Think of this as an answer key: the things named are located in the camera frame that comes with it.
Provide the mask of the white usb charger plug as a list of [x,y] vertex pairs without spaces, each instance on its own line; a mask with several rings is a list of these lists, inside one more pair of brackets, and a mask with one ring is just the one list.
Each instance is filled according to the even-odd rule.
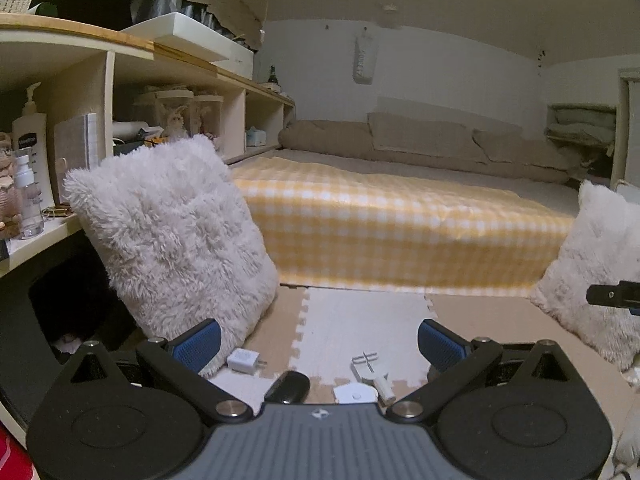
[[227,358],[230,370],[245,375],[255,375],[266,365],[267,362],[260,357],[259,352],[243,348],[234,349]]

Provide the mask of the white slotted plastic tool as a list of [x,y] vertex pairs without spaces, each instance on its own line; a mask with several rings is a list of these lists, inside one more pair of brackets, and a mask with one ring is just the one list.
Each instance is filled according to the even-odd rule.
[[350,361],[350,368],[360,382],[375,388],[378,402],[383,406],[391,406],[396,402],[397,396],[390,374],[376,352],[362,352],[359,356],[354,356]]

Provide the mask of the black computer mouse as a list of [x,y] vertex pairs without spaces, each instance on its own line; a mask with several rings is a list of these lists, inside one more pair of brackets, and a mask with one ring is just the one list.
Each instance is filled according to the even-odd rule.
[[297,370],[287,370],[281,374],[265,394],[266,403],[301,404],[310,390],[310,379]]

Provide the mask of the white fluffy pillow right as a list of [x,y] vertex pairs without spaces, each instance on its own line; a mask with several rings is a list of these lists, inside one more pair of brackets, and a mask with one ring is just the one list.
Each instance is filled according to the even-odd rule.
[[624,372],[639,355],[639,319],[623,309],[590,306],[587,289],[639,279],[639,206],[585,181],[579,212],[559,255],[529,300]]

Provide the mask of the white fluffy pillow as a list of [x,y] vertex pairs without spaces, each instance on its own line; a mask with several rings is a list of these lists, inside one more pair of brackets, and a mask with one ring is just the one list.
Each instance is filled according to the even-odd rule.
[[279,275],[229,167],[206,136],[70,170],[64,191],[112,289],[146,336],[174,339],[206,318],[221,347],[213,378],[277,296]]
[[623,309],[590,306],[587,289],[639,279],[639,206],[585,181],[579,212],[559,255],[529,300],[624,372],[639,355],[639,319]]

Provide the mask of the white fluffy pillow left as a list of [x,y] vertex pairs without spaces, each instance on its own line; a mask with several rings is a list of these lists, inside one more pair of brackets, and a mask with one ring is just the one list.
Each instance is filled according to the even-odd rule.
[[206,136],[70,170],[64,191],[112,289],[146,336],[174,339],[206,318],[221,347],[213,378],[277,296],[279,275],[229,167]]

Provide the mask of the yellow checkered blanket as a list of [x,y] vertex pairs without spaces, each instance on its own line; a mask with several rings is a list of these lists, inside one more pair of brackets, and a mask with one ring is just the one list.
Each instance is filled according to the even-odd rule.
[[231,174],[288,285],[525,296],[574,222],[512,191],[318,162]]

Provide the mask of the folded green bedding stack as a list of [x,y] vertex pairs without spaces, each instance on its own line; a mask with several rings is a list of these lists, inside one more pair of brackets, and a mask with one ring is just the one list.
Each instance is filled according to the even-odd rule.
[[556,104],[548,107],[546,137],[611,157],[616,135],[616,108],[606,105]]

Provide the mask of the bunny figurine in jar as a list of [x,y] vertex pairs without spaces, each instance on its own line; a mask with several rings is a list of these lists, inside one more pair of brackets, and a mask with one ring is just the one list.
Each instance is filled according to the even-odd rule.
[[184,115],[188,107],[181,105],[176,108],[170,108],[167,112],[166,125],[163,136],[169,140],[184,139],[189,136],[188,130],[184,125]]

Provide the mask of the clear small bottle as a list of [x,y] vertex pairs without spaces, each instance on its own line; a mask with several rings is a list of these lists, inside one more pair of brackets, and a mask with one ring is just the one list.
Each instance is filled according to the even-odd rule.
[[26,240],[26,238],[40,235],[44,227],[40,187],[32,169],[28,148],[15,153],[14,184],[21,193],[20,237]]

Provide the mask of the beige long cushion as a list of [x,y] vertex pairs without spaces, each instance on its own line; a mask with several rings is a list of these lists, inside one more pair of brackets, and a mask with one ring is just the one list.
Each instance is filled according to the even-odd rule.
[[578,157],[547,140],[375,114],[368,122],[298,120],[279,133],[282,148],[369,162],[562,183]]

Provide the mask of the grey notebook on shelf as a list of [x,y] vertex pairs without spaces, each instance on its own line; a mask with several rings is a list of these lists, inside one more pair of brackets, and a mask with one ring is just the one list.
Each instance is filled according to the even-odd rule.
[[54,169],[58,202],[68,202],[64,180],[73,169],[91,169],[100,161],[98,116],[79,115],[54,126]]

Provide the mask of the white lotion pump bottle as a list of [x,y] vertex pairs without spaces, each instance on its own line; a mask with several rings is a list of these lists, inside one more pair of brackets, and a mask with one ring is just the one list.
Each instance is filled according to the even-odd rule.
[[41,192],[41,207],[53,207],[55,201],[52,194],[48,152],[47,152],[47,115],[41,113],[34,100],[35,91],[40,82],[31,84],[26,89],[26,102],[22,114],[12,122],[12,142],[16,150],[27,148],[30,154],[30,166]]

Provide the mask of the wooden shelf unit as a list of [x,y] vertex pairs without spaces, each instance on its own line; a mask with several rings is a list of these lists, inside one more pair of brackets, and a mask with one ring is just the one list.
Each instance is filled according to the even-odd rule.
[[295,116],[286,96],[157,42],[93,25],[32,14],[1,17],[1,129],[12,130],[27,100],[47,117],[46,147],[54,128],[75,117],[93,120],[96,154],[113,155],[115,122],[134,117],[134,99],[154,87],[185,86],[219,94],[222,158],[258,154],[245,131],[265,130],[268,150]]

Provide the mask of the white tray on shelf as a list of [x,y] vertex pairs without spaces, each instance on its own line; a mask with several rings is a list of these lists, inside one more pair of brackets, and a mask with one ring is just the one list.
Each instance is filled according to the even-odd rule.
[[122,32],[194,55],[246,79],[253,78],[254,53],[250,49],[182,13],[151,18]]

